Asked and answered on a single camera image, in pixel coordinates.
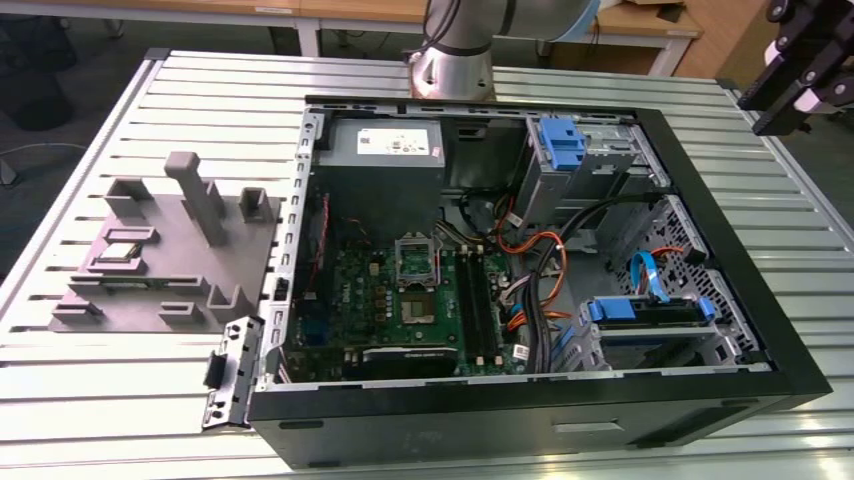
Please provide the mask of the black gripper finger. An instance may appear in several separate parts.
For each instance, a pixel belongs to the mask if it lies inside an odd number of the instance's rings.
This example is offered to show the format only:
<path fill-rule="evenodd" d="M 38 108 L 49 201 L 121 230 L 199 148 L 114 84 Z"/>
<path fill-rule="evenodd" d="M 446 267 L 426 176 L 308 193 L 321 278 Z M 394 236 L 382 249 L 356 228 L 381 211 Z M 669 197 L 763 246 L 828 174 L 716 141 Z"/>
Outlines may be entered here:
<path fill-rule="evenodd" d="M 767 48 L 765 70 L 743 96 L 744 108 L 768 108 L 809 92 L 833 107 L 853 103 L 853 3 L 773 1 L 767 20 L 779 27 Z"/>
<path fill-rule="evenodd" d="M 808 117 L 853 107 L 853 30 L 843 29 L 807 55 L 783 52 L 772 42 L 764 52 L 767 69 L 752 85 L 752 109 L 761 111 L 756 134 L 789 134 Z"/>

